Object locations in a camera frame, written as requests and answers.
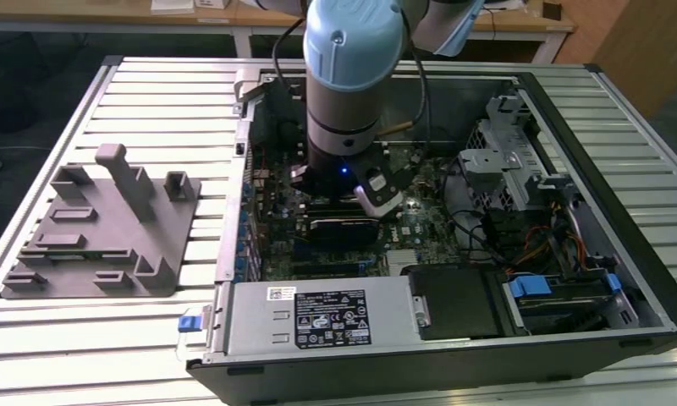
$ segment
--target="slotted metal surface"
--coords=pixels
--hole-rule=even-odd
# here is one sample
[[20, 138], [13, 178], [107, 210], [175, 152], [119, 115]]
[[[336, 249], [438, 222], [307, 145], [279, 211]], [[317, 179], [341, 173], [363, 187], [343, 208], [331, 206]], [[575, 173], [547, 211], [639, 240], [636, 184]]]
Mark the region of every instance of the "slotted metal surface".
[[[677, 158], [598, 74], [580, 66], [427, 63], [428, 70], [532, 71], [677, 279]], [[288, 63], [301, 69], [299, 63]], [[221, 404], [177, 360], [177, 317], [211, 301], [224, 185], [232, 140], [233, 81], [267, 61], [125, 58], [103, 68], [55, 152], [57, 163], [91, 163], [103, 142], [129, 147], [129, 161], [152, 177], [185, 170], [203, 181], [201, 200], [180, 274], [180, 292], [161, 299], [0, 299], [0, 405]], [[412, 64], [402, 71], [415, 72]], [[560, 171], [563, 164], [542, 141]], [[103, 170], [87, 165], [92, 176]], [[39, 175], [39, 180], [49, 177]], [[7, 272], [35, 221], [55, 196], [35, 187], [0, 250]], [[203, 336], [189, 338], [200, 345]], [[583, 379], [552, 384], [483, 387], [320, 404], [435, 405], [677, 404], [677, 349], [628, 359]]]

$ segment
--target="table leg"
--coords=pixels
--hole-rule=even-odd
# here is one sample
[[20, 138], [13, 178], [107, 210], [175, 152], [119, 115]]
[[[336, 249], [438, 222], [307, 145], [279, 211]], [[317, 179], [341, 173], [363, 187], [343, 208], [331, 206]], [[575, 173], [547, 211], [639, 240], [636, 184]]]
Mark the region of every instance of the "table leg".
[[249, 59], [253, 57], [251, 49], [251, 27], [232, 27], [233, 41], [236, 42], [236, 56]]
[[552, 32], [547, 35], [547, 39], [538, 49], [538, 53], [534, 55], [532, 63], [554, 63], [556, 54], [560, 52], [560, 48], [564, 44], [564, 38], [567, 38], [566, 32]]

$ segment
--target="power supply label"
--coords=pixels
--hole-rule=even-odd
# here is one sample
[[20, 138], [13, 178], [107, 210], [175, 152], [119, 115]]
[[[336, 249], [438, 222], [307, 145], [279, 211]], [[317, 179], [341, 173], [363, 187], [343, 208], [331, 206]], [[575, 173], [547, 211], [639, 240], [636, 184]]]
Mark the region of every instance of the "power supply label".
[[293, 303], [300, 349], [372, 343], [364, 290], [296, 294]]

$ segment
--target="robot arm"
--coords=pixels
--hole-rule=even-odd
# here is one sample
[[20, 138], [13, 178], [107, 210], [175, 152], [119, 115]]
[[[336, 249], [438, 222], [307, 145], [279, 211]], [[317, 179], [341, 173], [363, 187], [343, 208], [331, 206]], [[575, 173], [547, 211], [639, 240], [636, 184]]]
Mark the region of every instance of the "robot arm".
[[[241, 1], [253, 7], [296, 17], [308, 15], [312, 4], [312, 0]], [[350, 7], [356, 7], [356, 3], [367, 2], [348, 3]], [[483, 9], [484, 0], [400, 0], [398, 4], [408, 16], [416, 47], [438, 55], [450, 57], [458, 55], [475, 25], [476, 16]]]
[[305, 16], [308, 162], [292, 171], [292, 185], [332, 199], [354, 191], [367, 214], [382, 218], [403, 202], [408, 176], [392, 173], [374, 143], [388, 78], [412, 43], [442, 55], [460, 52], [484, 0], [313, 0], [308, 8], [303, 0], [244, 2]]

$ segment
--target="blue latch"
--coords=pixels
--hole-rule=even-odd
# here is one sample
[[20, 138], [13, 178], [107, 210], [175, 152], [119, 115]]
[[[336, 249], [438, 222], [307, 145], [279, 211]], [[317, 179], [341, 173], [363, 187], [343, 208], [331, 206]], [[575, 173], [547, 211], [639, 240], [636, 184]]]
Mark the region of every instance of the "blue latch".
[[612, 293], [616, 294], [620, 292], [623, 290], [623, 283], [620, 282], [620, 278], [614, 273], [608, 273], [606, 275], [606, 279], [608, 280], [608, 285], [612, 289]]
[[516, 277], [515, 280], [510, 282], [510, 289], [515, 298], [552, 294], [547, 278], [540, 275]]
[[199, 332], [203, 318], [199, 315], [183, 315], [179, 319], [179, 332]]

